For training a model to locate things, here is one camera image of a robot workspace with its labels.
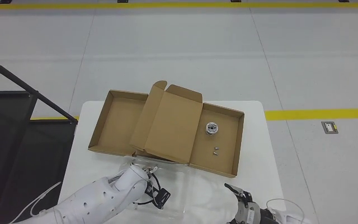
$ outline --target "spool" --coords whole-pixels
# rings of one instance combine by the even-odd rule
[[[206,134],[209,136],[212,136],[213,134],[218,132],[218,130],[219,130],[219,126],[214,122],[209,122],[206,125]]]

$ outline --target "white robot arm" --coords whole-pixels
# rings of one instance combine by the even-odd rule
[[[123,211],[145,193],[149,177],[139,166],[96,180],[39,215],[20,224],[101,224]]]

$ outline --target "table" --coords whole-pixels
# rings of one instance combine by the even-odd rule
[[[261,208],[272,198],[283,198],[279,174],[272,150],[269,130],[262,104],[258,101],[207,101],[245,113],[244,131],[236,178],[226,178],[190,168],[191,186],[187,195],[184,218],[179,223],[226,223],[237,212],[237,200],[224,183],[238,186],[252,193]],[[59,202],[81,187],[103,176],[115,174],[123,159],[121,156],[95,153],[88,144],[95,129],[104,101],[88,101],[82,106],[74,137]],[[286,210],[282,201],[271,207]],[[129,209],[107,223],[168,223],[165,218],[133,214]]]

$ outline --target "gray floor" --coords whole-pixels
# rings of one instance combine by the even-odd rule
[[[357,108],[356,21],[338,9],[1,11],[0,63],[73,115],[157,80],[265,110]],[[17,87],[0,77],[0,89]],[[58,114],[38,104],[34,116]],[[335,135],[320,120],[268,122],[284,196],[313,223],[358,210],[357,120],[334,121]]]

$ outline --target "cardboard box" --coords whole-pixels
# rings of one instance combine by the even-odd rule
[[[156,82],[139,117],[130,145],[171,161],[233,178],[237,175],[244,113],[202,103],[202,95]],[[219,131],[209,136],[206,124]],[[218,156],[214,147],[220,147]]]
[[[147,98],[148,94],[109,91],[88,149],[113,155],[135,154],[129,141]]]

